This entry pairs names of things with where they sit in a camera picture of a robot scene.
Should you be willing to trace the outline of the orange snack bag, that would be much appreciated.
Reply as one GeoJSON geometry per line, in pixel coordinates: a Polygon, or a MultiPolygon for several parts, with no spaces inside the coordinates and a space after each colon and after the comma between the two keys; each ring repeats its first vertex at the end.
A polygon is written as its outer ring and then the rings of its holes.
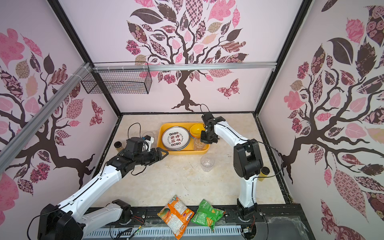
{"type": "Polygon", "coordinates": [[[195,212],[188,208],[177,195],[157,213],[157,216],[171,229],[177,240],[182,238],[194,215],[195,212]]]}

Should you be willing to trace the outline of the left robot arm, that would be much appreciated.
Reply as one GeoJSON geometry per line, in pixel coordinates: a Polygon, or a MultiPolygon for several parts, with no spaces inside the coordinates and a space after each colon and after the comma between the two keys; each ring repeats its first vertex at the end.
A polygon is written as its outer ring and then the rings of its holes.
{"type": "Polygon", "coordinates": [[[110,223],[131,221],[131,206],[115,200],[106,207],[87,214],[87,210],[110,187],[131,173],[136,166],[150,166],[164,159],[168,151],[153,148],[154,138],[133,137],[126,147],[105,163],[103,170],[76,193],[54,206],[44,207],[39,215],[39,240],[81,240],[110,223]]]}

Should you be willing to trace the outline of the green snack bag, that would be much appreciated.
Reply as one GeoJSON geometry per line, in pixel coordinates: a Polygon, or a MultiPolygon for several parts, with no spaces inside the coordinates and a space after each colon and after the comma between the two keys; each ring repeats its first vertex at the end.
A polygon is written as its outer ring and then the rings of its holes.
{"type": "Polygon", "coordinates": [[[216,222],[225,214],[226,211],[215,209],[208,201],[203,199],[191,222],[200,226],[209,227],[211,231],[214,232],[216,222]]]}

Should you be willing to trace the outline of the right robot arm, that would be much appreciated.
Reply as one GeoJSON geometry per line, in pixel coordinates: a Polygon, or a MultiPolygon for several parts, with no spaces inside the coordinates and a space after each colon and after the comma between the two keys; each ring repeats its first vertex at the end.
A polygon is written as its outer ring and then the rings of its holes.
{"type": "Polygon", "coordinates": [[[223,117],[214,117],[207,112],[202,115],[202,120],[205,126],[201,133],[203,143],[210,145],[224,140],[233,148],[234,170],[241,178],[237,211],[242,221],[248,221],[257,212],[256,181],[264,167],[259,142],[240,135],[223,117]]]}

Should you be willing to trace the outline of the black-capped bottle left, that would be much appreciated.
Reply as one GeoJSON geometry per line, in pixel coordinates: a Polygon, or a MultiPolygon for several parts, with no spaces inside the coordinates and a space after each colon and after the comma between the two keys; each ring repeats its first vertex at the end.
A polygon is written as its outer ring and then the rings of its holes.
{"type": "Polygon", "coordinates": [[[116,141],[116,142],[114,143],[114,147],[115,147],[115,149],[116,149],[118,152],[120,152],[121,150],[124,149],[124,148],[123,148],[123,144],[122,144],[122,142],[120,142],[120,141],[116,141]]]}

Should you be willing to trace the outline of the clear cup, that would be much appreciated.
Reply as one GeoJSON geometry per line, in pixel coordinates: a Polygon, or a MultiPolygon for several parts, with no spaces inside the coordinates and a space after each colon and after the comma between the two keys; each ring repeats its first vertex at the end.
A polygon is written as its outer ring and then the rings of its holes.
{"type": "Polygon", "coordinates": [[[206,144],[201,141],[200,138],[194,139],[194,151],[202,151],[206,144]]]}
{"type": "Polygon", "coordinates": [[[212,155],[204,155],[201,158],[201,167],[204,172],[210,172],[215,165],[215,159],[212,155]]]}
{"type": "Polygon", "coordinates": [[[149,141],[151,144],[153,144],[156,140],[156,136],[153,132],[145,132],[143,133],[143,138],[146,140],[146,141],[149,141]]]}

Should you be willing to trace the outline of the yellow bowl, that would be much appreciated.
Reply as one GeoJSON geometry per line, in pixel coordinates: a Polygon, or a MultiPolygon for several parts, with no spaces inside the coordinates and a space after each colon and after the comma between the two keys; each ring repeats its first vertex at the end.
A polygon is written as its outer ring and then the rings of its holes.
{"type": "Polygon", "coordinates": [[[204,124],[201,124],[201,123],[194,124],[190,128],[190,134],[193,138],[199,139],[201,137],[201,133],[204,131],[205,131],[205,126],[204,124]]]}

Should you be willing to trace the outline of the yellow jar black lid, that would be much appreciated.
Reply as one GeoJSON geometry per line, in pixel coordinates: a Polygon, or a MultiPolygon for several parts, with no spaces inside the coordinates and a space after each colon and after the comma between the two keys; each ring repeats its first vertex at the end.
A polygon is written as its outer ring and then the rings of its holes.
{"type": "Polygon", "coordinates": [[[270,169],[266,166],[262,167],[258,177],[259,181],[262,182],[266,177],[268,177],[269,174],[270,174],[270,169]]]}

